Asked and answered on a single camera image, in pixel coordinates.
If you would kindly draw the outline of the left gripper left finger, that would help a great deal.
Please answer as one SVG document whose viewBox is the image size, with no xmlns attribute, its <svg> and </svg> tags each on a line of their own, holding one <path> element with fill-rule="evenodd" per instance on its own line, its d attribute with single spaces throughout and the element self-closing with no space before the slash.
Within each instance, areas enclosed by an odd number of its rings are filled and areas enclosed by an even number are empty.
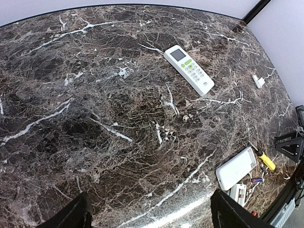
<svg viewBox="0 0 304 228">
<path fill-rule="evenodd" d="M 56 215 L 42 224 L 43 228 L 91 228 L 92 204 L 86 192 L 82 192 Z"/>
</svg>

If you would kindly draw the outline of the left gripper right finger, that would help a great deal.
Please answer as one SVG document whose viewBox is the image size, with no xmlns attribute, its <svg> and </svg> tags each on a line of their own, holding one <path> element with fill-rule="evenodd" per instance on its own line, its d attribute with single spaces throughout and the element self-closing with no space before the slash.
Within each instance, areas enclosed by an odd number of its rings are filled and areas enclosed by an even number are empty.
<svg viewBox="0 0 304 228">
<path fill-rule="evenodd" d="M 215 228 L 271 228 L 272 225 L 254 217 L 220 189 L 210 198 Z"/>
</svg>

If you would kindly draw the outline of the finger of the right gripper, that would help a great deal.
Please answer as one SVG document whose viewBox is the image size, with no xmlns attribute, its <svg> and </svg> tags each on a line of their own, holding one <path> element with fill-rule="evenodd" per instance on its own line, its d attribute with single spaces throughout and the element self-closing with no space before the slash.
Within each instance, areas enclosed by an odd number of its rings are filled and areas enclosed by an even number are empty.
<svg viewBox="0 0 304 228">
<path fill-rule="evenodd" d="M 299 163 L 303 160 L 303 132 L 290 132 L 274 138 L 275 149 Z"/>
</svg>

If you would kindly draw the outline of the white remote with label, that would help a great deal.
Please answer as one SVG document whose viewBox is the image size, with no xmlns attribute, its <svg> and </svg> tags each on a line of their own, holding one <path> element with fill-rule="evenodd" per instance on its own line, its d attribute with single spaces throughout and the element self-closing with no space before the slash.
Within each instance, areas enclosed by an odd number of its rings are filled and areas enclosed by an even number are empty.
<svg viewBox="0 0 304 228">
<path fill-rule="evenodd" d="M 246 198 L 247 186 L 245 184 L 236 184 L 230 190 L 230 197 L 244 207 Z"/>
</svg>

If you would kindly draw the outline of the yellow handled screwdriver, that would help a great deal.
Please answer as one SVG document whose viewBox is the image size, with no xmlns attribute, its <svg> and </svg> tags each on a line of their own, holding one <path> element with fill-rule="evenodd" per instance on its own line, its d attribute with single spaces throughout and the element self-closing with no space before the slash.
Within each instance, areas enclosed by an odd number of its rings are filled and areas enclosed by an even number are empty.
<svg viewBox="0 0 304 228">
<path fill-rule="evenodd" d="M 269 170 L 274 171 L 276 169 L 276 165 L 272 162 L 272 160 L 260 149 L 255 147 L 253 143 L 248 141 L 250 145 L 254 148 L 256 155 L 263 161 L 263 163 L 269 168 Z"/>
</svg>

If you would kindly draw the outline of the white battery cover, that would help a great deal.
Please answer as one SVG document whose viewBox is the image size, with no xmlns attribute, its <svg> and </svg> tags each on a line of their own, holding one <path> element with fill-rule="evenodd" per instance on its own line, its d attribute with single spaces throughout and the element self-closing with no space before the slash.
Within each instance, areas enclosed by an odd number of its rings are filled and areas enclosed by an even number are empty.
<svg viewBox="0 0 304 228">
<path fill-rule="evenodd" d="M 265 84 L 265 80 L 263 77 L 258 78 L 257 75 L 252 75 L 252 78 L 253 78 L 257 88 L 262 88 L 262 86 Z"/>
</svg>

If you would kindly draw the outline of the white remote with buttons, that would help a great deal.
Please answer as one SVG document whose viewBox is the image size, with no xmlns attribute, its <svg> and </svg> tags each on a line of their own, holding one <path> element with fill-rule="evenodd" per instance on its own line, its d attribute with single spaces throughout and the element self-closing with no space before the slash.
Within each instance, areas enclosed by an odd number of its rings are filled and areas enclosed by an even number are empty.
<svg viewBox="0 0 304 228">
<path fill-rule="evenodd" d="M 179 45 L 174 45 L 164 52 L 165 59 L 200 95 L 206 95 L 215 85 L 200 65 Z"/>
</svg>

